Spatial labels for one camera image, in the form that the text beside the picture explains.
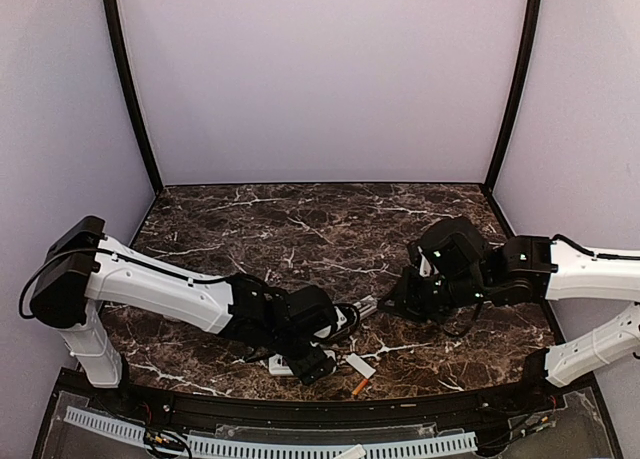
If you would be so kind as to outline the slim white remote with QR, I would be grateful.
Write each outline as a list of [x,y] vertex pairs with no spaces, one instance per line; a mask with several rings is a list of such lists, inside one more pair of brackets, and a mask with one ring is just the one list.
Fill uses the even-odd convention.
[[354,303],[361,319],[366,319],[377,311],[377,300],[371,295]]

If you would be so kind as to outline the white remote with buttons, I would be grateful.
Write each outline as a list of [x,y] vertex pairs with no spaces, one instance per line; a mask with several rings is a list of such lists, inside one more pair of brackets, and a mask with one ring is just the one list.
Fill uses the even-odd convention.
[[273,355],[268,360],[268,370],[272,376],[282,377],[282,376],[293,376],[294,373],[287,365],[286,360],[281,355]]

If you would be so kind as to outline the orange battery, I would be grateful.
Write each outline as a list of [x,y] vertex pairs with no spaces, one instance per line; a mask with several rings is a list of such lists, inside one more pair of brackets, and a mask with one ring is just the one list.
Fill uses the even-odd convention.
[[351,395],[353,397],[357,397],[368,384],[369,384],[368,378],[362,379],[360,383],[352,390]]

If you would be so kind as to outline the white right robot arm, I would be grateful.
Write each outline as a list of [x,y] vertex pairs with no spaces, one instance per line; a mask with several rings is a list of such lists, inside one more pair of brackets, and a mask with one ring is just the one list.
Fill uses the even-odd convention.
[[563,235],[514,236],[493,248],[482,238],[453,233],[423,236],[414,263],[378,303],[414,322],[443,323],[455,310],[564,299],[625,300],[613,319],[560,345],[530,354],[524,380],[510,392],[521,413],[534,411],[557,388],[639,348],[639,254],[589,250]]

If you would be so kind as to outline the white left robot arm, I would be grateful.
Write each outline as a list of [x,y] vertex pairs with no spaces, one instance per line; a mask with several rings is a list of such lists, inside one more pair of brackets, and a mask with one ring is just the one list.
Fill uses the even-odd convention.
[[324,345],[351,334],[361,313],[336,304],[311,285],[295,292],[246,273],[199,274],[148,257],[104,232],[86,216],[54,242],[18,299],[24,320],[59,332],[90,384],[120,415],[141,406],[140,391],[125,377],[125,360],[110,342],[97,305],[113,302],[182,321],[208,334],[279,355],[310,385],[332,374]]

